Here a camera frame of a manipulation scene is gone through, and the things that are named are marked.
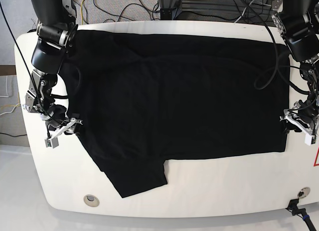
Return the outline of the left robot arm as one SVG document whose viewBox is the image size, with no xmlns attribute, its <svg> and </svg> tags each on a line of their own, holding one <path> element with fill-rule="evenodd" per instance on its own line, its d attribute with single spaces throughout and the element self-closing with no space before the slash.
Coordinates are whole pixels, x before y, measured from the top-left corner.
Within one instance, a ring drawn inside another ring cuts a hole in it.
<svg viewBox="0 0 319 231">
<path fill-rule="evenodd" d="M 283 0 L 272 18 L 284 41 L 81 30 L 61 72 L 67 115 L 83 132 L 185 137 L 315 137 L 319 40 L 311 0 Z"/>
</svg>

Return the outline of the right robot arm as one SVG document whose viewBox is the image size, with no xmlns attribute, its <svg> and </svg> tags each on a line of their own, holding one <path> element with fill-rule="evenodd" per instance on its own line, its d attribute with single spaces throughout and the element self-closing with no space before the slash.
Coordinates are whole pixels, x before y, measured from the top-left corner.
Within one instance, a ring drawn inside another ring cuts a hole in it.
<svg viewBox="0 0 319 231">
<path fill-rule="evenodd" d="M 37 44 L 31 58 L 34 69 L 30 72 L 30 84 L 25 96 L 25 109 L 38 113 L 45 122 L 48 147 L 58 146 L 58 136 L 71 135 L 82 124 L 77 117 L 67 117 L 67 109 L 55 104 L 56 99 L 68 99 L 78 93 L 82 76 L 78 76 L 75 90 L 65 96 L 52 94 L 57 84 L 57 74 L 66 63 L 73 48 L 78 29 L 74 0 L 31 0 L 37 16 Z"/>
</svg>

